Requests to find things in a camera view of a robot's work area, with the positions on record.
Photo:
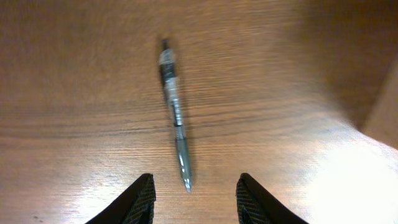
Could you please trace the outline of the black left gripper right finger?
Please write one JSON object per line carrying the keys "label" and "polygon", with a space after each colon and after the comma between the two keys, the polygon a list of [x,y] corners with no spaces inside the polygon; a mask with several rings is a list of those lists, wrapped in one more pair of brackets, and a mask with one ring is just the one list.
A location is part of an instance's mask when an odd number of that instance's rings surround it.
{"label": "black left gripper right finger", "polygon": [[307,224],[248,173],[240,175],[236,201],[240,224]]}

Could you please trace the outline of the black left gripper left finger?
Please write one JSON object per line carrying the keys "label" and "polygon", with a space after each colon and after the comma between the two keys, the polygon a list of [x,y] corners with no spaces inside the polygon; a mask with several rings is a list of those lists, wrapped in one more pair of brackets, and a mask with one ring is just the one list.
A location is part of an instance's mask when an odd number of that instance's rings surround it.
{"label": "black left gripper left finger", "polygon": [[153,224],[155,201],[153,175],[142,174],[86,224]]}

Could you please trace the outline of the black clear retractable pen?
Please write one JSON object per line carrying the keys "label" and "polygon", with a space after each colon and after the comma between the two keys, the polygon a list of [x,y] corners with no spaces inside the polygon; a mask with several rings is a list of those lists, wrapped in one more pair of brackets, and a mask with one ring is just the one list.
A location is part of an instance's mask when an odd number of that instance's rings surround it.
{"label": "black clear retractable pen", "polygon": [[182,182],[186,191],[191,192],[193,187],[193,175],[188,141],[183,121],[182,106],[178,95],[174,53],[169,45],[168,39],[162,39],[161,47],[162,51],[159,55],[159,68],[162,88],[167,102],[167,107],[170,111],[172,127],[174,129],[175,148]]}

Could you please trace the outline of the brown cardboard box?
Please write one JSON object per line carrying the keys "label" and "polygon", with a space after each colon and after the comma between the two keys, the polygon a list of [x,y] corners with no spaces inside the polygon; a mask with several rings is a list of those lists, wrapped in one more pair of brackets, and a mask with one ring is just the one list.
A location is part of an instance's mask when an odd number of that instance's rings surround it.
{"label": "brown cardboard box", "polygon": [[391,65],[361,132],[397,149],[397,60]]}

